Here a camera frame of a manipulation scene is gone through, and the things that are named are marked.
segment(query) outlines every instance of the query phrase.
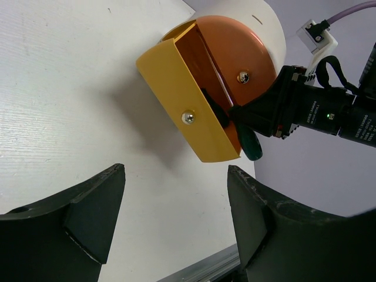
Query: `purple cable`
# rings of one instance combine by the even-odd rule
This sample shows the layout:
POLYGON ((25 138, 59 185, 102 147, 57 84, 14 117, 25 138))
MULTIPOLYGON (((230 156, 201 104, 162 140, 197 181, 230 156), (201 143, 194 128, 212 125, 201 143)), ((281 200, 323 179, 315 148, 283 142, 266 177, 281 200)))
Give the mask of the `purple cable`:
POLYGON ((356 6, 353 6, 351 8, 348 8, 344 10, 343 12, 340 12, 339 14, 332 16, 330 19, 327 19, 327 22, 331 25, 334 22, 337 22, 339 19, 344 18, 345 16, 348 16, 360 10, 372 8, 372 7, 376 7, 376 0, 364 2, 356 6))

